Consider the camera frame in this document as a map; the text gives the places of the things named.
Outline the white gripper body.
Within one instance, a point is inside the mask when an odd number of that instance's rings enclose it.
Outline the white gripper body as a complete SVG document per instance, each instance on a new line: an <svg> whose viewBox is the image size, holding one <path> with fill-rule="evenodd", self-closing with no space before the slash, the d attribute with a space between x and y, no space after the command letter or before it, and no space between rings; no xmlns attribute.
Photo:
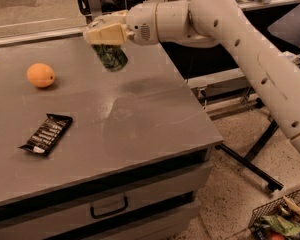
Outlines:
<svg viewBox="0 0 300 240"><path fill-rule="evenodd" d="M142 3L132 7L126 17L131 33L130 40L138 45L159 42L156 29L156 3Z"/></svg>

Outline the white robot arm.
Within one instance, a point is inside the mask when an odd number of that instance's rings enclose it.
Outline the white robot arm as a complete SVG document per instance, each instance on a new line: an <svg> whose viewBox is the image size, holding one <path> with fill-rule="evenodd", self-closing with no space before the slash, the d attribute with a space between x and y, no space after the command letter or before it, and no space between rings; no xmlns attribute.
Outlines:
<svg viewBox="0 0 300 240"><path fill-rule="evenodd" d="M83 36L90 45L222 45L300 153L300 68L248 21L235 0L145 2L96 17Z"/></svg>

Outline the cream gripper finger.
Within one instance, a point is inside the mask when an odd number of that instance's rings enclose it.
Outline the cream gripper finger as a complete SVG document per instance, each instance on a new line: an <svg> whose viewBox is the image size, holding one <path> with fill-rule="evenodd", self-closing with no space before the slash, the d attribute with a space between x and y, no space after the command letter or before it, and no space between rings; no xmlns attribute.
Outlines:
<svg viewBox="0 0 300 240"><path fill-rule="evenodd" d="M112 23L124 24L126 22L127 14L128 14L127 10L102 14L96 17L91 23L88 24L88 26L90 28L94 28L94 27L100 28L103 25L112 24Z"/></svg>
<svg viewBox="0 0 300 240"><path fill-rule="evenodd" d="M110 23L86 27L83 37L91 45L122 45L127 41L127 25Z"/></svg>

